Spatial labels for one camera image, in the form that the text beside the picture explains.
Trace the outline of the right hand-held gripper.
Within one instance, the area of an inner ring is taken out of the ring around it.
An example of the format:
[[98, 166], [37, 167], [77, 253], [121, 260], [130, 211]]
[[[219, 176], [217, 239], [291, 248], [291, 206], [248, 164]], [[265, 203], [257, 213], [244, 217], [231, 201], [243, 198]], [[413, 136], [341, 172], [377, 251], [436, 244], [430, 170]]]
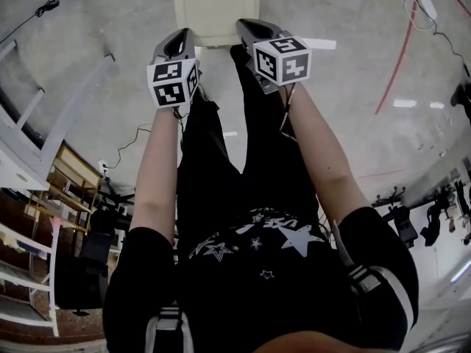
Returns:
[[301, 37], [250, 18], [237, 20], [235, 27], [250, 56], [247, 67], [265, 94], [310, 77], [312, 51]]

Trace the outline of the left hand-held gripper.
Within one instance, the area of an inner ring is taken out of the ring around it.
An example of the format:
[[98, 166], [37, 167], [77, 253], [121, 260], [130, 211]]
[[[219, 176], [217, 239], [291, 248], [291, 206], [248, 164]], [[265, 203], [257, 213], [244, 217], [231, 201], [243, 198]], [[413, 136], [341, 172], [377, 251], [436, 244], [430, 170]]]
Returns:
[[199, 85], [194, 33], [189, 28], [171, 33], [155, 48], [146, 67], [147, 84], [158, 108], [190, 104]]

